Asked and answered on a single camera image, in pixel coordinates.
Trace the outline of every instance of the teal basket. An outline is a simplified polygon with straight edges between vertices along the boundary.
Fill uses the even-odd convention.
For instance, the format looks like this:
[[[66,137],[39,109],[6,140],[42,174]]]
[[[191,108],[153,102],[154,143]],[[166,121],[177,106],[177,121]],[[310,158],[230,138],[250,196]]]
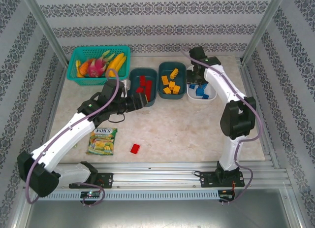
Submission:
[[[130,48],[128,46],[89,46],[89,47],[77,47],[74,49],[68,70],[67,79],[76,82],[78,85],[104,85],[107,81],[106,77],[99,78],[77,78],[77,68],[75,67],[75,61],[80,60],[81,64],[91,58],[99,58],[105,51],[110,50],[107,56],[116,53],[113,59],[120,53],[124,53],[127,59],[121,69],[118,72],[119,79],[127,79],[130,69]]]

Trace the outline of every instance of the wall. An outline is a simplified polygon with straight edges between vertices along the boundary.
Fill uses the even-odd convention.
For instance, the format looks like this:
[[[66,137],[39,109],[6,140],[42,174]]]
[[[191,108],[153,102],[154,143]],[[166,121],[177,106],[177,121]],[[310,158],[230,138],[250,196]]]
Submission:
[[[43,141],[63,67],[23,0],[0,0],[0,228],[20,179],[16,158]]]
[[[183,46],[242,56],[270,0],[37,0],[68,57],[76,46],[129,45],[133,55]]]
[[[315,227],[315,0],[283,0],[247,63],[281,167]]]

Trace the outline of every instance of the white container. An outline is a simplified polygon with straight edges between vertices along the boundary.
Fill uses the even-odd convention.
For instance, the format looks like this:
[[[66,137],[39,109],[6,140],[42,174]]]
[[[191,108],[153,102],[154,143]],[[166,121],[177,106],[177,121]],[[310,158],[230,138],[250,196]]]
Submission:
[[[194,89],[191,89],[189,87],[189,84],[187,84],[187,97],[188,97],[188,101],[191,103],[209,104],[217,96],[217,92],[215,91],[215,89],[212,87],[211,84],[208,84],[204,90],[205,94],[209,95],[208,99],[202,99],[202,96],[196,96],[197,88],[198,86],[196,85]]]

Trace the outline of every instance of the yellow block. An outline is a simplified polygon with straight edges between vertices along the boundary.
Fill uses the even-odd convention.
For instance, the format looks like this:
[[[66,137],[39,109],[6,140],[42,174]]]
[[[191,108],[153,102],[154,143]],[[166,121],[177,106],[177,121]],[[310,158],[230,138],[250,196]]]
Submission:
[[[173,72],[171,73],[170,78],[171,78],[171,79],[175,79],[175,77],[176,77],[177,74],[178,74],[178,69],[175,68],[175,69],[173,70]]]
[[[178,94],[179,93],[179,90],[181,89],[181,87],[179,86],[175,86],[174,89],[173,89],[173,94]]]
[[[175,82],[174,81],[170,81],[168,87],[169,87],[170,90],[173,90],[174,87],[175,87]]]
[[[168,85],[168,79],[166,75],[162,76],[162,82],[163,82],[163,85]]]
[[[166,94],[171,94],[172,93],[172,91],[170,91],[170,89],[168,88],[168,87],[166,87],[165,89],[163,89],[164,90],[164,92],[166,93]]]

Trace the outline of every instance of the red lego brick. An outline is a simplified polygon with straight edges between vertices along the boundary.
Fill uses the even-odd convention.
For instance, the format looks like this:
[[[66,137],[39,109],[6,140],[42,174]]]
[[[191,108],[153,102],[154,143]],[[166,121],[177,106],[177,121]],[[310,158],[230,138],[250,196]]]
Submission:
[[[151,89],[152,89],[152,80],[146,82],[146,89],[144,90],[147,100],[150,101],[151,98]]]
[[[143,88],[141,87],[137,88],[136,93],[137,94],[143,93]]]
[[[140,148],[140,145],[134,144],[130,152],[134,153],[134,154],[137,154],[138,151],[139,151],[139,148]]]
[[[140,76],[140,86],[145,87],[146,86],[146,77],[144,75]]]

